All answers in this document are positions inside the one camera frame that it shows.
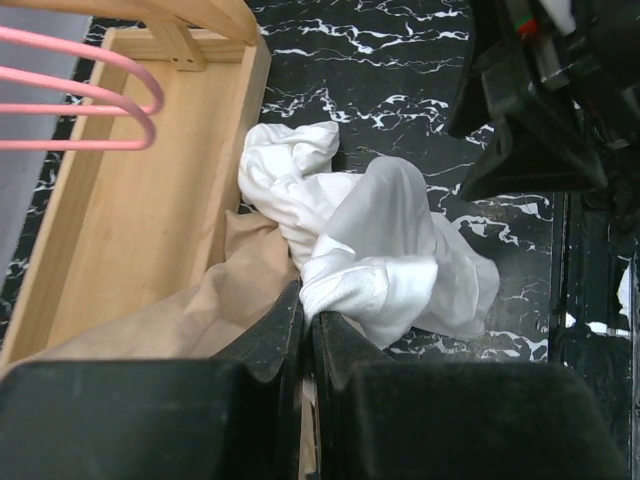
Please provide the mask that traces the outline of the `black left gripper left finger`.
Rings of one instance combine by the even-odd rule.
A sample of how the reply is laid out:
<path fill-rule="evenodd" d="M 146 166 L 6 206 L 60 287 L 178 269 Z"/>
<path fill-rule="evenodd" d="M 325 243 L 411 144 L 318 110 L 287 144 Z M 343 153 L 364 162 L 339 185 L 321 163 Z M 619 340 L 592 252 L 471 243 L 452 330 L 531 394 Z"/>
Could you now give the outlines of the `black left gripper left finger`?
<path fill-rule="evenodd" d="M 1 383 L 5 479 L 294 479 L 300 285 L 216 355 L 38 361 Z"/>

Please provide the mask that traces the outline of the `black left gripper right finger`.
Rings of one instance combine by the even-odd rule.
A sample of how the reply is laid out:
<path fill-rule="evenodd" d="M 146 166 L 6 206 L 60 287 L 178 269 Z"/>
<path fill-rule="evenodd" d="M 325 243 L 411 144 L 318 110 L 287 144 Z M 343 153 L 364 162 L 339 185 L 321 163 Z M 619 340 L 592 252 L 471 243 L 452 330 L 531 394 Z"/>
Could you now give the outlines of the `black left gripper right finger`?
<path fill-rule="evenodd" d="M 404 363 L 312 321 L 323 479 L 623 479 L 583 381 L 554 364 Z"/>

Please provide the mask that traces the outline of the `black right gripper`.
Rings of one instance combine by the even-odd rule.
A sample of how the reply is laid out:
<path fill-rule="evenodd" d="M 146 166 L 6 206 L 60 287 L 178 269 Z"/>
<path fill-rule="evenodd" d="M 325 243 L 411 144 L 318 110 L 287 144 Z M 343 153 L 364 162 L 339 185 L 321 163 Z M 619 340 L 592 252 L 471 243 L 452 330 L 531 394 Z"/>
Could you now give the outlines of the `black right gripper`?
<path fill-rule="evenodd" d="M 636 1 L 472 1 L 468 51 L 447 133 L 464 138 L 494 121 L 494 136 L 462 185 L 464 198 L 511 193 L 603 189 L 608 180 L 596 150 L 579 131 L 529 131 L 498 120 L 490 108 L 507 92 L 507 64 L 521 47 L 533 78 L 563 91 L 599 121 L 606 144 L 639 142 L 639 4 Z"/>

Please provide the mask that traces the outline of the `beige t shirt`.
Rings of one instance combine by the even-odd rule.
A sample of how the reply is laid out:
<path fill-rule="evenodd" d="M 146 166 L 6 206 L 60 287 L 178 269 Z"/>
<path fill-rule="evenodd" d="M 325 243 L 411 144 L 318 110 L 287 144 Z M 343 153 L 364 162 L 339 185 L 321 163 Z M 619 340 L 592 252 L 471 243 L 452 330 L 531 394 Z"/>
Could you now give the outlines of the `beige t shirt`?
<path fill-rule="evenodd" d="M 297 271 L 276 224 L 258 213 L 227 217 L 225 259 L 194 286 L 45 350 L 42 361 L 210 358 L 274 306 Z M 301 397 L 300 478 L 313 445 Z"/>

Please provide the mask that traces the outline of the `white t shirt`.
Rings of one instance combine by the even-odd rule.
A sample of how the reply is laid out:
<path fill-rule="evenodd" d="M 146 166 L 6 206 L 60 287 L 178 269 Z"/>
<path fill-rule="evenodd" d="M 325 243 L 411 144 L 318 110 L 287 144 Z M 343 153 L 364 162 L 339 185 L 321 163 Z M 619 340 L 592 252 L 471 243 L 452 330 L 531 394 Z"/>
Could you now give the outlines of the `white t shirt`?
<path fill-rule="evenodd" d="M 305 316 L 339 313 L 382 349 L 411 328 L 480 337 L 499 290 L 495 263 L 431 210 L 416 166 L 380 156 L 362 174 L 336 172 L 338 146 L 333 121 L 259 124 L 239 163 L 244 200 L 289 245 Z"/>

